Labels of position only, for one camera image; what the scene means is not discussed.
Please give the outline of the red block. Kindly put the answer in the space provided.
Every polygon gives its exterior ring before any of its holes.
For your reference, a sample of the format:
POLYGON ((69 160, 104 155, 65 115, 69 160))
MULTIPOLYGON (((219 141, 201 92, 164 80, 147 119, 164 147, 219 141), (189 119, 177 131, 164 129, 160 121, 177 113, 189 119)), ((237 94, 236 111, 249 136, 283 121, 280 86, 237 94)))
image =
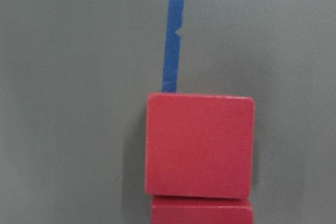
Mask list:
POLYGON ((154 196, 151 223, 254 223, 248 199, 154 196))
POLYGON ((250 97, 150 93, 145 191, 151 195, 246 199, 255 102, 250 97))

